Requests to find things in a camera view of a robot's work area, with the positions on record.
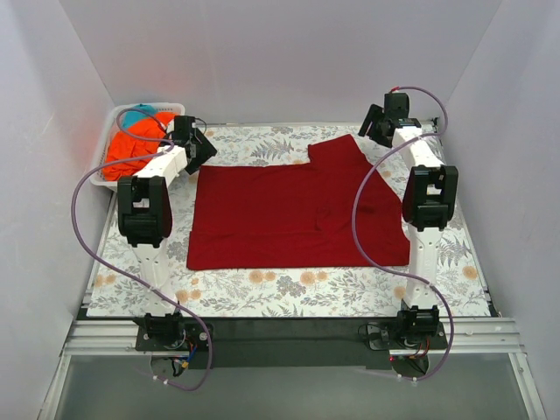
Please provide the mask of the dark red t-shirt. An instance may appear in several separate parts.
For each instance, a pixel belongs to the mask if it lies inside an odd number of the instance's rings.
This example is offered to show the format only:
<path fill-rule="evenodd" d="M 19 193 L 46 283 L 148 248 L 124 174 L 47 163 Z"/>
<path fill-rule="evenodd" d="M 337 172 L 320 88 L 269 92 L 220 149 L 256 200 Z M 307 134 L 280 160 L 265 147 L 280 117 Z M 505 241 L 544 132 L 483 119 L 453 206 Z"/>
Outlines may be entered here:
<path fill-rule="evenodd" d="M 307 151 L 305 164 L 201 167 L 187 268 L 408 265 L 401 201 L 354 138 Z"/>

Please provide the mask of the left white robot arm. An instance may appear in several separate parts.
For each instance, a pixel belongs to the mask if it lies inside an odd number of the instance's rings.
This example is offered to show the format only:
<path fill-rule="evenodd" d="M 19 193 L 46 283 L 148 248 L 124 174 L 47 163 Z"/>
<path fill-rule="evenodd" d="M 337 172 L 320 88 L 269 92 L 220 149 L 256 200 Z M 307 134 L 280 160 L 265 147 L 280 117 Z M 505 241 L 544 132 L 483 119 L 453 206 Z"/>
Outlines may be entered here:
<path fill-rule="evenodd" d="M 158 156 L 135 174 L 117 181 L 118 228 L 140 264 L 148 284 L 145 314 L 134 319 L 141 329 L 136 347 L 156 351 L 192 352 L 207 349 L 208 334 L 197 322 L 183 318 L 169 301 L 176 298 L 170 280 L 167 242 L 172 233 L 169 186 L 181 172 L 195 173 L 217 150 L 197 127 L 198 118 L 176 115 L 164 127 L 165 144 Z"/>

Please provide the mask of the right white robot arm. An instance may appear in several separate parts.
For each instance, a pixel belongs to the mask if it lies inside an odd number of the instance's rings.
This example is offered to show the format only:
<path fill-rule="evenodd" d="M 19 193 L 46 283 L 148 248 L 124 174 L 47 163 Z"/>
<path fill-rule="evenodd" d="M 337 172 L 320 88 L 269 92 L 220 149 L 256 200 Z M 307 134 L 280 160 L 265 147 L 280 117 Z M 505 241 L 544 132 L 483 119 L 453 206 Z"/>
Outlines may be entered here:
<path fill-rule="evenodd" d="M 438 309 L 443 297 L 436 286 L 438 252 L 455 212 L 459 171 L 437 157 L 421 123 L 410 117 L 410 90 L 392 88 L 382 105 L 370 106 L 359 130 L 389 154 L 399 153 L 409 170 L 402 198 L 410 241 L 405 294 L 394 317 L 367 324 L 365 338 L 373 350 L 403 346 L 422 354 L 431 342 L 445 342 Z"/>

